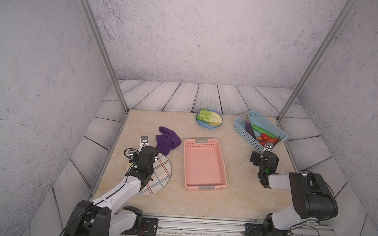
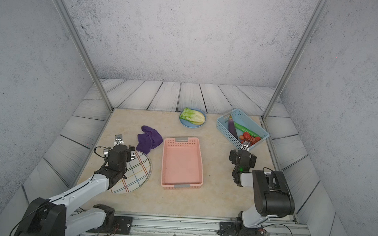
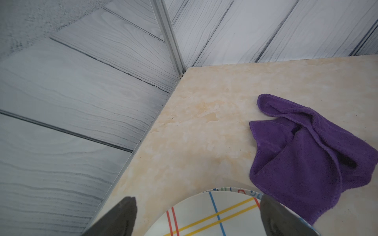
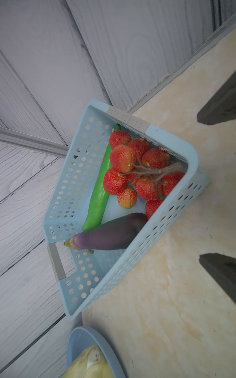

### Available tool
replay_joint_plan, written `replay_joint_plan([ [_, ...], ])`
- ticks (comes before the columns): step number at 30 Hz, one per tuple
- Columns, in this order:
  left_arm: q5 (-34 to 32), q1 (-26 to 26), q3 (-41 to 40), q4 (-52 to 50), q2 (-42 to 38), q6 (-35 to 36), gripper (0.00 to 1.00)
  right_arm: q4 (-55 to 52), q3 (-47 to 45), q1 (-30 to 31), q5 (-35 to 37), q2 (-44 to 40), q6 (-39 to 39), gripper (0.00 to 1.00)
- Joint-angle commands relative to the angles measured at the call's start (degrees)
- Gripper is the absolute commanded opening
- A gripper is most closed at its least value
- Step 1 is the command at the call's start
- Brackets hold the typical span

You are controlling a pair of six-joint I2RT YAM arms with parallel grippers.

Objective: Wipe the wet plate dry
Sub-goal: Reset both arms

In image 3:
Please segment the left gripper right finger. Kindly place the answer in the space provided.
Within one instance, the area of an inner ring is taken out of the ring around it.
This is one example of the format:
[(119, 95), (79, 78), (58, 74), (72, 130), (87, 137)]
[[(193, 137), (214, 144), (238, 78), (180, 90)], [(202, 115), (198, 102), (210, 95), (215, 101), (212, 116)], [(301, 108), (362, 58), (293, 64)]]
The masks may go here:
[(317, 236), (303, 220), (269, 195), (260, 201), (260, 217), (267, 236)]

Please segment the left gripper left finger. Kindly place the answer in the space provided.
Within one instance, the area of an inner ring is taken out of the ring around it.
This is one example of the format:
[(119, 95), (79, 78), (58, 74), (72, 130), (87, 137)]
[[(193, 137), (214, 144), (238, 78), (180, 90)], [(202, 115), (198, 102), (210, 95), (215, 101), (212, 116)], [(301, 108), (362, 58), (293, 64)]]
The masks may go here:
[(135, 225), (136, 216), (136, 198), (127, 196), (82, 235), (131, 236)]

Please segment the plaid striped round plate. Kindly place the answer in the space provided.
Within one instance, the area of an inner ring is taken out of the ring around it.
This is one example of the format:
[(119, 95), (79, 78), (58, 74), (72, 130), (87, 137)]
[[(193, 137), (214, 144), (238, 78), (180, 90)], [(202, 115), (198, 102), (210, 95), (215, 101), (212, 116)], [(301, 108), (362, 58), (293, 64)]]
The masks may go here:
[(264, 236), (260, 201), (236, 192), (202, 192), (172, 206), (146, 235)]

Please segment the purple cloth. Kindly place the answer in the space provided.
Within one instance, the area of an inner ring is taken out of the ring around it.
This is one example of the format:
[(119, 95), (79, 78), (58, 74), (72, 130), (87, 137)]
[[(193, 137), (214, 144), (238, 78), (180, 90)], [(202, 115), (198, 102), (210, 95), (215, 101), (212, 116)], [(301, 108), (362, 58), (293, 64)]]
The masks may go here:
[(371, 181), (378, 163), (371, 145), (292, 101), (261, 94), (257, 105), (269, 119), (249, 123), (257, 143), (250, 179), (309, 224)]

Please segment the colourful speckled round plate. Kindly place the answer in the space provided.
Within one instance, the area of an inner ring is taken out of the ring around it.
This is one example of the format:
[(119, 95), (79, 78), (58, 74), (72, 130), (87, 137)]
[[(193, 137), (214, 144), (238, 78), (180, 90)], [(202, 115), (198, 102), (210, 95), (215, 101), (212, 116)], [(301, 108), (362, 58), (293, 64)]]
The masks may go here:
[(206, 190), (205, 192), (214, 192), (214, 191), (236, 192), (236, 193), (248, 195), (248, 196), (256, 198), (258, 200), (261, 200), (262, 197), (263, 197), (263, 193), (256, 192), (256, 191), (253, 191), (253, 190), (244, 189), (244, 188), (238, 188), (238, 187), (212, 188), (212, 189)]

